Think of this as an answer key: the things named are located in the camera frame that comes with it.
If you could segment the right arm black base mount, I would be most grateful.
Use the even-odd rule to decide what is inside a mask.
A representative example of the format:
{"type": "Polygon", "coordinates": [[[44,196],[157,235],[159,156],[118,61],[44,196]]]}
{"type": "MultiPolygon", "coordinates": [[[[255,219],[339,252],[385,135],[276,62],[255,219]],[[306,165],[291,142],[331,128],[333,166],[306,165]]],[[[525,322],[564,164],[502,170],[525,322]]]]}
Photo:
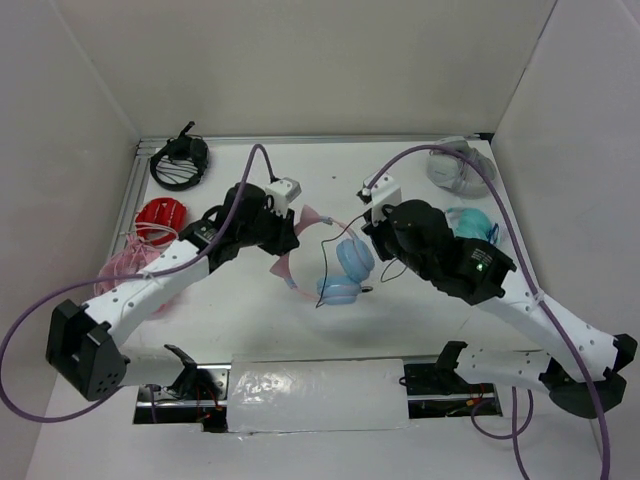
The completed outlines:
{"type": "Polygon", "coordinates": [[[412,420],[500,416],[502,411],[492,384],[469,384],[453,374],[440,372],[431,362],[405,363],[399,384],[405,388],[412,420]]]}

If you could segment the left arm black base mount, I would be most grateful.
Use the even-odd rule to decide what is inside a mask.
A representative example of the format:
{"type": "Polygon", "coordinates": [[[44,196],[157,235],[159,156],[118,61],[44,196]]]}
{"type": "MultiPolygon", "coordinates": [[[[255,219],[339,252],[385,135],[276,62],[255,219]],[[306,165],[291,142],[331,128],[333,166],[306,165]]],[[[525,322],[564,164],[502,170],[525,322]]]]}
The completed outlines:
{"type": "Polygon", "coordinates": [[[225,433],[230,373],[230,364],[200,364],[191,378],[170,386],[141,386],[133,423],[189,424],[205,432],[225,433]]]}

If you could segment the pink blue cat-ear headphones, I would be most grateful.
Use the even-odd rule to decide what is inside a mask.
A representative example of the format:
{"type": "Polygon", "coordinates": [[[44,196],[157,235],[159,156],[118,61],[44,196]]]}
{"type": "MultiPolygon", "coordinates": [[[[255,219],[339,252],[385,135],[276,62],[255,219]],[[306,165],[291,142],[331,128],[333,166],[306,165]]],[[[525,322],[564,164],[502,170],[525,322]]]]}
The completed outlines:
{"type": "Polygon", "coordinates": [[[364,283],[369,279],[375,268],[375,260],[371,250],[351,228],[351,225],[356,220],[357,218],[349,224],[345,224],[330,216],[319,214],[308,205],[302,208],[299,221],[295,224],[297,236],[318,224],[340,229],[339,235],[321,242],[325,270],[323,276],[316,282],[315,293],[308,293],[302,290],[294,280],[290,269],[289,253],[280,256],[271,266],[269,272],[283,280],[290,290],[314,301],[317,307],[325,305],[343,306],[355,303],[359,295],[372,290],[371,287],[365,286],[364,283]],[[339,240],[335,249],[336,258],[343,273],[329,275],[325,244],[336,240],[339,240]]]}

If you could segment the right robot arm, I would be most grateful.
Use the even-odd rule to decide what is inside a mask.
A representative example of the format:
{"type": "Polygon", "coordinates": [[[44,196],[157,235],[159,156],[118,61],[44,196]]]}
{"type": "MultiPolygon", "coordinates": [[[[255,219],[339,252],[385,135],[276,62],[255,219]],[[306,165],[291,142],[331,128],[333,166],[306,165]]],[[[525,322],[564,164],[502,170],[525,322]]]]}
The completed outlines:
{"type": "Polygon", "coordinates": [[[624,397],[620,372],[637,341],[587,324],[553,298],[533,293],[514,261],[487,241],[457,237],[443,211],[423,200],[373,202],[364,233],[382,260],[398,260],[437,290],[491,313],[536,345],[491,351],[448,342],[435,363],[441,388],[494,383],[546,393],[575,416],[593,419],[624,397]]]}

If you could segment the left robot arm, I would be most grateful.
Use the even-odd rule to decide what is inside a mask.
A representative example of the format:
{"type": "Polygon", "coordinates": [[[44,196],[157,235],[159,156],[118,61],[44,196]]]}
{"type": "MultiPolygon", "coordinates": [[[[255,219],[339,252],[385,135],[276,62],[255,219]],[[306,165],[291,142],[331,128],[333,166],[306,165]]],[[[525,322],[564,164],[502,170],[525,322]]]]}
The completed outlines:
{"type": "Polygon", "coordinates": [[[290,178],[264,188],[236,184],[223,204],[186,226],[135,279],[82,305],[61,302],[51,316],[48,363],[88,401],[115,392],[131,362],[120,346],[161,306],[243,248],[258,247],[274,256],[298,248],[290,205],[300,193],[300,184],[290,178]]]}

